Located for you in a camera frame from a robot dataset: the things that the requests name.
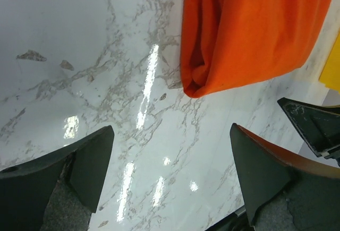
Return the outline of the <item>orange t-shirt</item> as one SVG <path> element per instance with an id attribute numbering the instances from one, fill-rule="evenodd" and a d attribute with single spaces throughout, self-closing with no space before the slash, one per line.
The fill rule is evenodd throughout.
<path id="1" fill-rule="evenodd" d="M 184 93 L 199 98 L 298 69 L 315 46 L 331 1 L 184 0 Z"/>

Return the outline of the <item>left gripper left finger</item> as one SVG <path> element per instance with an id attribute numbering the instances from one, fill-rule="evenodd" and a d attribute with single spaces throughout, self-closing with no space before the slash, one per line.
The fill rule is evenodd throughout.
<path id="1" fill-rule="evenodd" d="M 88 230 L 112 153 L 105 126 L 34 160 L 1 170 L 1 230 Z"/>

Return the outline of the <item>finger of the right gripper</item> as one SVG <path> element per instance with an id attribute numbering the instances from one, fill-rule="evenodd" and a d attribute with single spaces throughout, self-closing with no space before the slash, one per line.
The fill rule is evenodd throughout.
<path id="1" fill-rule="evenodd" d="M 317 106 L 288 98 L 277 102 L 317 157 L 339 159 L 339 105 Z"/>

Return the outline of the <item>yellow plastic tray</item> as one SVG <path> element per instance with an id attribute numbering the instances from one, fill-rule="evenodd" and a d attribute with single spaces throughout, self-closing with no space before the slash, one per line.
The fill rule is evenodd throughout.
<path id="1" fill-rule="evenodd" d="M 339 105 L 339 33 L 327 57 L 319 82 L 328 89 L 323 105 Z"/>

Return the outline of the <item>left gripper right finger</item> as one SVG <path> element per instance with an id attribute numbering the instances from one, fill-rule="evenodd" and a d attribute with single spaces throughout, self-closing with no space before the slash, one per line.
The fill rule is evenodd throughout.
<path id="1" fill-rule="evenodd" d="M 255 230 L 339 230 L 339 168 L 304 158 L 234 123 L 232 153 Z"/>

